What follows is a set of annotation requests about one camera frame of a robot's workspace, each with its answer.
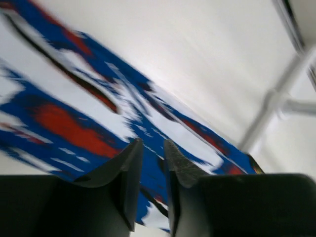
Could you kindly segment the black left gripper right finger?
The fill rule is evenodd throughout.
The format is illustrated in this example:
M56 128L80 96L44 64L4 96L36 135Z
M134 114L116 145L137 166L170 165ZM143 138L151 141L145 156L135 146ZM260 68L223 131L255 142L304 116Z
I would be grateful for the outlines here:
M172 237L210 237L200 178L208 174L186 158L171 141L164 141L168 219Z

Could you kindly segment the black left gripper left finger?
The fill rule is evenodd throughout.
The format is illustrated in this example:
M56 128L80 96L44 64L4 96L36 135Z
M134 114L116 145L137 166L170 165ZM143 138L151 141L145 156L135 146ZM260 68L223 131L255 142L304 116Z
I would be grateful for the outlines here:
M135 139L117 156L74 180L91 191L84 208L88 232L134 231L142 163L143 141Z

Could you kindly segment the blue white red patterned trousers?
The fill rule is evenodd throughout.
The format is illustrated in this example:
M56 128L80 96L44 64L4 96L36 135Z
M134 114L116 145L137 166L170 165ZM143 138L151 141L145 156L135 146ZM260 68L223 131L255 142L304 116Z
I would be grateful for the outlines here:
M209 174L255 174L252 157L33 0L0 3L0 172L69 181L143 140L136 222L169 231L163 144Z

